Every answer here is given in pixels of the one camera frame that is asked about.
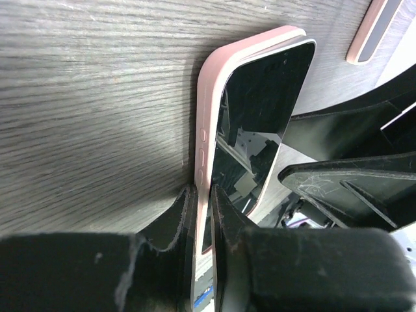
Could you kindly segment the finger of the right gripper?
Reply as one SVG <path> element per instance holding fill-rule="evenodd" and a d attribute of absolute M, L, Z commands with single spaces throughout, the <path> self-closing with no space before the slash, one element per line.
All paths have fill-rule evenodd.
<path fill-rule="evenodd" d="M 415 152 L 294 164 L 278 179 L 341 228 L 415 221 Z"/>
<path fill-rule="evenodd" d="M 291 117 L 289 147 L 316 161 L 361 157 L 366 140 L 415 102 L 415 66 L 354 99 Z"/>

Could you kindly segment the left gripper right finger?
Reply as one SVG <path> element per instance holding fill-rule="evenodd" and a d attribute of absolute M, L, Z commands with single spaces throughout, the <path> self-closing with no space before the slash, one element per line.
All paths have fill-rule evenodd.
<path fill-rule="evenodd" d="M 211 191 L 216 311 L 405 311 L 406 259 L 386 231 L 264 228 Z"/>

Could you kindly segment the pink phone case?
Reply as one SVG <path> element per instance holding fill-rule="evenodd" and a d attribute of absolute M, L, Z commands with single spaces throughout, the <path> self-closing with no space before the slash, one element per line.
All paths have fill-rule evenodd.
<path fill-rule="evenodd" d="M 389 30 L 403 0 L 373 0 L 346 54 L 352 65 L 364 65 L 371 61 Z"/>
<path fill-rule="evenodd" d="M 196 92 L 194 182 L 198 190 L 196 255 L 204 254 L 203 235 L 211 187 L 220 100 L 226 82 L 239 66 L 267 56 L 291 43 L 314 42 L 306 32 L 284 25 L 215 49 L 203 63 Z"/>

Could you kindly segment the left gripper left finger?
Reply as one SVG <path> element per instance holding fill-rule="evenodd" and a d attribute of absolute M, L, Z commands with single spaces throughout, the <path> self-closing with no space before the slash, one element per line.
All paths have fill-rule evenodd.
<path fill-rule="evenodd" d="M 198 192 L 137 233 L 1 237 L 2 311 L 192 311 Z"/>

